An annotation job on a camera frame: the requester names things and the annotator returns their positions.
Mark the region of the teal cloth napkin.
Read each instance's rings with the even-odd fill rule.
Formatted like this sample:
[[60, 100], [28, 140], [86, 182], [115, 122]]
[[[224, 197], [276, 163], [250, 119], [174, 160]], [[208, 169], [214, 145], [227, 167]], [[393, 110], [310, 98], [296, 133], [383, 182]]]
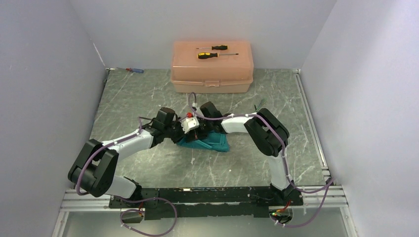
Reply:
[[229, 152], [230, 147], [227, 141], [227, 136], [225, 134], [210, 132], [206, 138], [198, 139], [194, 141], [187, 142], [186, 138], [183, 138], [181, 141], [176, 143], [178, 146], [189, 148], [189, 149], [198, 149], [198, 150], [211, 150], [217, 152]]

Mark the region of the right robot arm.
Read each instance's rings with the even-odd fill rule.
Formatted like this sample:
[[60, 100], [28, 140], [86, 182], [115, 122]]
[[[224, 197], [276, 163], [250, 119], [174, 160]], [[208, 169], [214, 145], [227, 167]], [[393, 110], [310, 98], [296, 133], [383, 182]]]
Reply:
[[211, 121], [222, 133], [248, 134], [259, 151], [268, 157], [274, 202], [284, 205], [291, 199], [294, 182], [286, 158], [290, 133], [268, 109], [262, 108], [252, 114], [222, 115], [212, 102], [207, 102], [199, 110], [194, 107], [192, 110], [195, 116]]

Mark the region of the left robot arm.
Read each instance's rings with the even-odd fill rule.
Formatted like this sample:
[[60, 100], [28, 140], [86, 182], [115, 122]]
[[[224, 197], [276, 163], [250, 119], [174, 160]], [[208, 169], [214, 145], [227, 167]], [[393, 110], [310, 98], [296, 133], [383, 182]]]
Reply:
[[90, 139], [84, 144], [68, 172], [68, 179], [75, 184], [78, 195], [96, 198], [104, 194], [119, 196], [129, 207], [141, 203], [141, 185], [116, 175], [118, 162], [153, 148], [165, 139], [177, 143], [185, 133], [183, 119], [166, 107], [160, 108], [148, 123], [143, 123], [142, 118], [138, 120], [138, 128], [127, 135], [104, 142]]

